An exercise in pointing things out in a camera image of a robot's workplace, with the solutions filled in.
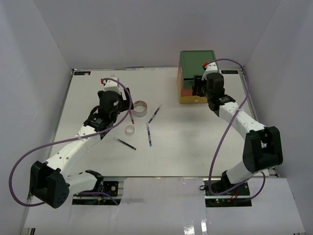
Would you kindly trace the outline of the purple pen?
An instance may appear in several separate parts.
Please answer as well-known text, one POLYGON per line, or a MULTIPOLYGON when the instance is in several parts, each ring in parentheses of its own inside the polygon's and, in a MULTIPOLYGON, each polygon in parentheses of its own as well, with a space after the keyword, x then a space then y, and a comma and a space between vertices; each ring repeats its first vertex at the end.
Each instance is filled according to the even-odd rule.
POLYGON ((157 113, 159 112, 160 108, 162 107, 162 105, 160 104, 157 109, 155 110, 155 112, 153 113, 152 117, 149 119, 148 123, 150 124, 152 122, 152 120, 155 118, 155 116, 157 115, 157 113))

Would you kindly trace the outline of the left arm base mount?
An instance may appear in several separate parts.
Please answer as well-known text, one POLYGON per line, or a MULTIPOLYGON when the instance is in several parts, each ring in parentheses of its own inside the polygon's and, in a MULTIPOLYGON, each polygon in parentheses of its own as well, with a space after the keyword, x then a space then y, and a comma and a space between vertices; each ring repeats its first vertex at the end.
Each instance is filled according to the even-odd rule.
POLYGON ((94 189, 85 190, 74 195, 73 205, 85 206, 118 206, 121 202, 123 189, 118 181, 103 181, 94 189))

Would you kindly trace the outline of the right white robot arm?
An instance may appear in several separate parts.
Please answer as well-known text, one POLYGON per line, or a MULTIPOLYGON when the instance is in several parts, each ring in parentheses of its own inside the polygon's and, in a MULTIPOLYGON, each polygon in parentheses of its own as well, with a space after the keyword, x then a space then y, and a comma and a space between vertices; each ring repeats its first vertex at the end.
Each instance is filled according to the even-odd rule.
POLYGON ((266 127, 243 111, 234 98, 225 93, 224 77, 209 73, 196 76, 192 93, 205 97, 209 109, 234 128, 244 139, 242 160, 222 173, 220 180, 208 180, 206 190, 212 195, 233 195, 240 185, 257 173, 283 163, 281 137, 275 126, 266 127))

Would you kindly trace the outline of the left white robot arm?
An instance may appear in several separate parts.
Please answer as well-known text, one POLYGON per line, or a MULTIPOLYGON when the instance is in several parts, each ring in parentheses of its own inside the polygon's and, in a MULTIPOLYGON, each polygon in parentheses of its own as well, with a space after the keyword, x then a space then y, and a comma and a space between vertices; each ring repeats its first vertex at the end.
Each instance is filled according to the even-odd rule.
POLYGON ((60 207, 69 195, 84 191, 99 195, 103 191, 103 176, 85 170, 75 176, 69 173, 74 165, 112 129, 121 112, 130 105, 129 89, 122 95, 116 83, 106 84, 99 91, 99 105, 76 134, 76 140, 66 144, 44 163, 36 161, 31 167, 30 194, 53 208, 60 207))

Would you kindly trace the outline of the black pen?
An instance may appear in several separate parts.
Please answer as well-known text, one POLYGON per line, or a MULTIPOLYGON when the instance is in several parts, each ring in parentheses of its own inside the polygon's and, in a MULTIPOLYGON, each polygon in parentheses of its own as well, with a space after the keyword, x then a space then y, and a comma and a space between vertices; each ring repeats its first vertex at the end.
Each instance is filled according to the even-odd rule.
POLYGON ((129 147, 129 148, 131 148, 131 149, 133 149, 133 150, 136 151, 136 147, 130 145, 129 143, 127 143, 127 142, 125 142, 125 141, 123 141, 123 140, 121 140, 121 139, 117 139, 117 141, 120 142, 120 143, 122 143, 123 145, 125 145, 125 146, 127 146, 127 147, 129 147))

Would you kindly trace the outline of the red pen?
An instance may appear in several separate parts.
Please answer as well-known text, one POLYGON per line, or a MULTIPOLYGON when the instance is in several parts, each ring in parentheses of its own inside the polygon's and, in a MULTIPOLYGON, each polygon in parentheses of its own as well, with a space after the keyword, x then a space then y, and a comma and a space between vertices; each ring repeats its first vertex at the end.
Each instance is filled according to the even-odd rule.
POLYGON ((134 118, 133 118, 133 114, 132 114, 131 110, 129 111, 129 115, 130 115, 130 119, 131 119, 132 124, 134 124, 134 118))

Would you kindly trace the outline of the blue pen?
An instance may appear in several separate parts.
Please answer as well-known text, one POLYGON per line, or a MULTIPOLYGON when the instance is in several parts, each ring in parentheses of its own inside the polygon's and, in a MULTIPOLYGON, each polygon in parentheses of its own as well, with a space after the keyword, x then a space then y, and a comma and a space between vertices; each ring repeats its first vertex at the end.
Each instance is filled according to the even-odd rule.
POLYGON ((146 129, 147 129, 147 134, 148 134, 149 146, 152 146, 151 133, 150 133, 150 127, 149 127, 148 122, 146 123, 146 129))

